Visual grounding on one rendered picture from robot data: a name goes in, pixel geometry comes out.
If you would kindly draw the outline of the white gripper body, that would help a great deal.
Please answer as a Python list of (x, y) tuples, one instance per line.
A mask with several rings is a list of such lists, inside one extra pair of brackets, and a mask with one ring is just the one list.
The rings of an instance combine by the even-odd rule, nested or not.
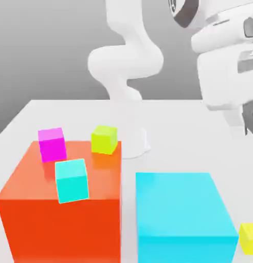
[(203, 53), (197, 69), (209, 109), (233, 109), (253, 100), (253, 43)]

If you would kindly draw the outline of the small yellow cube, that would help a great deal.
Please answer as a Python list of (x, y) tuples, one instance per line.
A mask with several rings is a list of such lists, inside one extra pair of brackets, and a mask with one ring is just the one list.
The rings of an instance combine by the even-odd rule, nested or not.
[(239, 242), (245, 255), (253, 255), (253, 223), (241, 223)]

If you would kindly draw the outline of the small lime cube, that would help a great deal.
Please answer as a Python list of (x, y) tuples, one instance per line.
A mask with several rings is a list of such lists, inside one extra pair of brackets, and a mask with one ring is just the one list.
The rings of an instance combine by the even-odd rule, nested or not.
[(112, 155), (118, 144), (117, 128), (98, 125), (91, 134), (93, 153)]

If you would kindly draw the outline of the small cyan cube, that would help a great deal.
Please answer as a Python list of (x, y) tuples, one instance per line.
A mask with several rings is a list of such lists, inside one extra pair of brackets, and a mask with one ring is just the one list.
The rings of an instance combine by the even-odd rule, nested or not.
[(59, 204), (89, 199), (84, 159), (56, 162), (55, 179)]

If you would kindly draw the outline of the small magenta cube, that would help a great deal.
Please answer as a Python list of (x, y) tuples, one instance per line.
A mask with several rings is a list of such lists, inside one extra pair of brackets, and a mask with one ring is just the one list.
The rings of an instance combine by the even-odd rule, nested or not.
[(65, 160), (67, 158), (62, 128), (39, 130), (38, 138), (43, 163)]

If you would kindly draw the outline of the large cyan box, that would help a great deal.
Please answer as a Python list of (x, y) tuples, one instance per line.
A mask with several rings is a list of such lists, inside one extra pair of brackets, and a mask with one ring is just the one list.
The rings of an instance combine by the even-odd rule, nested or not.
[(138, 263), (232, 263), (238, 233), (208, 173), (137, 173)]

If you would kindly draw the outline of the large orange box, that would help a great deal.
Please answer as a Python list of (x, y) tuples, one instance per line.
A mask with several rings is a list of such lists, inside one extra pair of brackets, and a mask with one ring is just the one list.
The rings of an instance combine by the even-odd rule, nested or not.
[(14, 263), (121, 263), (121, 146), (94, 154), (68, 141), (68, 159), (84, 159), (89, 199), (58, 202), (54, 164), (33, 141), (0, 192), (0, 217)]

